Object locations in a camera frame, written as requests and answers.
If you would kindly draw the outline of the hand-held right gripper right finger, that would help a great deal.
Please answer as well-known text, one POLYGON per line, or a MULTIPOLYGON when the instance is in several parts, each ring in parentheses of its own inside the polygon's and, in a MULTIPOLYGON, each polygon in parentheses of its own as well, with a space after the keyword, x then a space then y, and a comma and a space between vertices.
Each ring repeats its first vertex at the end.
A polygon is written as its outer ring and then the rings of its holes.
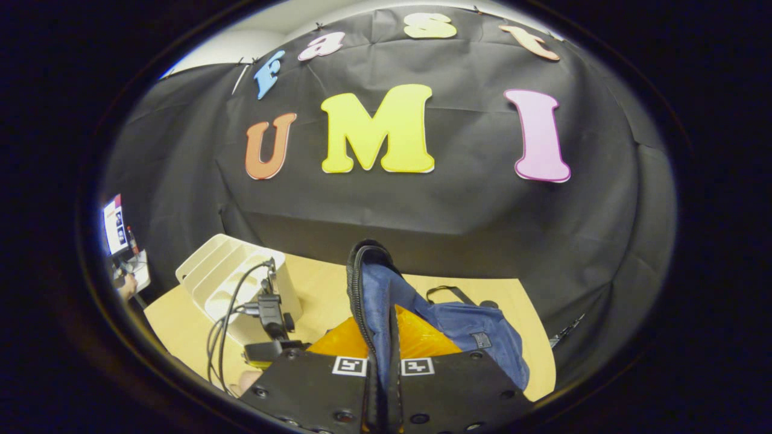
POLYGON ((518 425, 533 402, 483 350, 403 358, 391 308, 391 433, 492 433, 518 425))

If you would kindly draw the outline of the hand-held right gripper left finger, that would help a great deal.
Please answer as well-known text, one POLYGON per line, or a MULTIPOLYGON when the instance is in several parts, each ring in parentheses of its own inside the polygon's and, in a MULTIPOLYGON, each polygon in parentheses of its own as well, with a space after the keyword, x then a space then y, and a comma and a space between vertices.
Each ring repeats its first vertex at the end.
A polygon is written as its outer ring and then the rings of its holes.
POLYGON ((289 348, 253 384, 253 407, 297 429, 375 433, 375 363, 355 319, 307 349, 289 348))

